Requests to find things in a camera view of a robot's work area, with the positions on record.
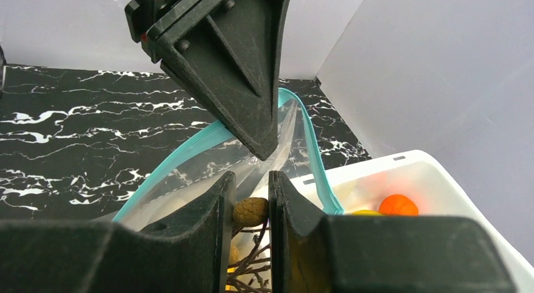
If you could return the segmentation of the brown longan cluster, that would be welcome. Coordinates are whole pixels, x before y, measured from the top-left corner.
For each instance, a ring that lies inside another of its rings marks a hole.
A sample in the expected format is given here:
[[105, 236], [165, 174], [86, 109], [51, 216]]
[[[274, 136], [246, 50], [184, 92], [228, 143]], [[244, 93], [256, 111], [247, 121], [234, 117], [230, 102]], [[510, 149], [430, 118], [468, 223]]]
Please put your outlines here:
[[272, 292], [269, 202], [249, 197], [232, 212], [226, 292]]

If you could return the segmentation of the clear zip top bag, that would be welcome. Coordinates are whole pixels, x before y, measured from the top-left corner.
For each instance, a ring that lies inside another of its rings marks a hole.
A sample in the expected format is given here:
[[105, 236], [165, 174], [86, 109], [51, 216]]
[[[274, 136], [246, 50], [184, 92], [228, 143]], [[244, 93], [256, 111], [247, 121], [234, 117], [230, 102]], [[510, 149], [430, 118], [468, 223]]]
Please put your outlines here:
[[281, 89], [277, 110], [278, 145], [268, 159], [258, 159], [220, 122], [215, 122], [172, 152], [139, 186], [114, 221], [139, 232], [205, 193], [228, 171], [236, 176], [232, 212], [245, 198], [269, 201], [272, 171], [286, 174], [298, 192], [324, 213], [342, 212], [326, 178], [304, 104], [296, 94]]

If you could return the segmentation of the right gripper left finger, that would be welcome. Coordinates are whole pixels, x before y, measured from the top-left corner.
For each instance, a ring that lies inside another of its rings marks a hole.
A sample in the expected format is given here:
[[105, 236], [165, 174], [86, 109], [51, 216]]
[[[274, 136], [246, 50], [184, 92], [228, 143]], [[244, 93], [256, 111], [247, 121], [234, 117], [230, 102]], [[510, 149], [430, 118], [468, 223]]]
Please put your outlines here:
[[2, 292], [222, 292], [236, 176], [136, 232], [116, 222], [1, 223]]

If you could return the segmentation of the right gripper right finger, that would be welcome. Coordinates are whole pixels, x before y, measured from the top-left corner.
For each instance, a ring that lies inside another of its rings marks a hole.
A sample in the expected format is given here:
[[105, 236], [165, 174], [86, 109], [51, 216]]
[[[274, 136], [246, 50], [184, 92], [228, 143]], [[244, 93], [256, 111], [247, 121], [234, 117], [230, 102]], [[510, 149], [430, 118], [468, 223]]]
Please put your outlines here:
[[516, 292], [489, 233], [466, 217], [329, 215], [269, 173], [274, 292]]

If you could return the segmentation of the yellow green starfruit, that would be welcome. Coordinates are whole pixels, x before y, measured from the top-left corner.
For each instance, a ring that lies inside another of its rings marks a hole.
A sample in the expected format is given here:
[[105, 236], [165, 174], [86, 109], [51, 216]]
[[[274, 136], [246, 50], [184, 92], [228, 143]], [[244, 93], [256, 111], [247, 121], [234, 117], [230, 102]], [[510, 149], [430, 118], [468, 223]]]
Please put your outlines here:
[[380, 212], [374, 211], [374, 210], [357, 210], [351, 213], [351, 215], [365, 215], [365, 216], [382, 216]]

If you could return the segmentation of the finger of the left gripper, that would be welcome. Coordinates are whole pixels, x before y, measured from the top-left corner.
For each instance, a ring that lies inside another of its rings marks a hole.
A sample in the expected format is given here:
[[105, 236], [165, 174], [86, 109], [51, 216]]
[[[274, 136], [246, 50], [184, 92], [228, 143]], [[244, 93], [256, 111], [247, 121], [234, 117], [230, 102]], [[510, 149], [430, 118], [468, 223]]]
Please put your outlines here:
[[278, 145], [281, 46], [290, 0], [130, 0], [134, 42], [257, 158]]

